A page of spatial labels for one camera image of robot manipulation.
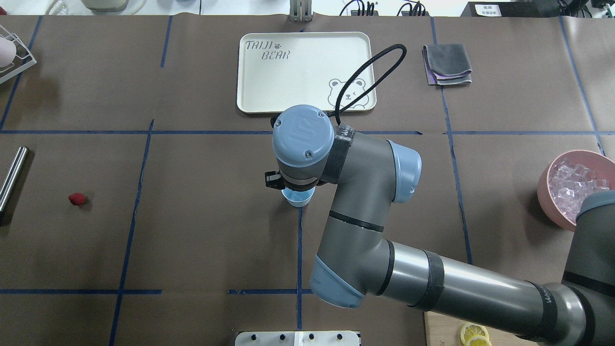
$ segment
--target metal rod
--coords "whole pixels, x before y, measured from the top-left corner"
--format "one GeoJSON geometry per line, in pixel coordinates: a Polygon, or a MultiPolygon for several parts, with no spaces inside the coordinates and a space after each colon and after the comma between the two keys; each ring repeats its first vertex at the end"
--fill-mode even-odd
{"type": "Polygon", "coordinates": [[[28,148],[19,147],[13,159],[13,163],[10,164],[9,173],[6,179],[4,179],[4,183],[0,189],[0,215],[4,212],[4,207],[6,207],[10,193],[13,191],[19,172],[22,169],[23,163],[26,161],[26,156],[28,156],[28,148]]]}

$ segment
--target pink bowl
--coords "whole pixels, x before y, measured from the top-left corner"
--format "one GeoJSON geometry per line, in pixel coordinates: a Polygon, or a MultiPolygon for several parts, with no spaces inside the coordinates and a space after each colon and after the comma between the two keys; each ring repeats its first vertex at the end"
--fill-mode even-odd
{"type": "Polygon", "coordinates": [[[561,162],[563,158],[568,158],[576,164],[583,164],[593,169],[598,179],[606,179],[609,181],[611,188],[615,185],[615,162],[593,151],[572,150],[557,156],[540,176],[540,180],[538,180],[538,201],[540,202],[540,207],[542,207],[542,210],[551,221],[562,228],[574,232],[576,223],[570,222],[557,208],[551,197],[551,189],[549,187],[549,180],[553,174],[551,168],[553,168],[555,164],[561,162]]]}

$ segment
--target strawberry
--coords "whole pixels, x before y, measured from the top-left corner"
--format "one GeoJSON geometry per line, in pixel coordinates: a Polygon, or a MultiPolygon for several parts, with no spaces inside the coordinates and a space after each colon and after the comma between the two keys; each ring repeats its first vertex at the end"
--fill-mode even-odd
{"type": "Polygon", "coordinates": [[[85,197],[82,193],[73,193],[68,197],[68,200],[71,201],[73,206],[82,206],[87,202],[87,197],[85,197]]]}

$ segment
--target label sticker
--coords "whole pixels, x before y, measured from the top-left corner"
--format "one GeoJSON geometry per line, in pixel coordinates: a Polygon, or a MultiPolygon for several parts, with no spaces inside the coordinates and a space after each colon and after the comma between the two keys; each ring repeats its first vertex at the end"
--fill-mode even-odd
{"type": "Polygon", "coordinates": [[[499,11],[499,6],[492,5],[474,5],[476,14],[483,17],[502,17],[502,12],[499,11]]]}

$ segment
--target folded cloth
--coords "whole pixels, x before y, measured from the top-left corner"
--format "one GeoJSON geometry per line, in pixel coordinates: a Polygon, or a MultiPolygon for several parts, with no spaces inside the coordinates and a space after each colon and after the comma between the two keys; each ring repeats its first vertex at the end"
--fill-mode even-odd
{"type": "Polygon", "coordinates": [[[472,66],[463,44],[423,46],[425,74],[429,85],[467,84],[472,82],[472,66]]]}

